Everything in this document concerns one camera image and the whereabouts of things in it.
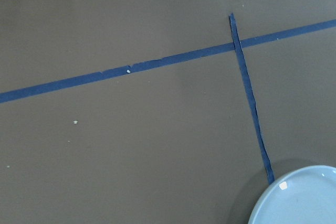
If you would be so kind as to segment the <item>light blue plate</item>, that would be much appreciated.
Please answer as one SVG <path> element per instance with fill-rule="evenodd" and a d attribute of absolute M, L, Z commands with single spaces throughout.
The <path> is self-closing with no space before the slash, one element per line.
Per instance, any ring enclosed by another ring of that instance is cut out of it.
<path fill-rule="evenodd" d="M 249 223 L 335 223 L 335 168 L 308 166 L 276 179 L 260 196 Z"/>

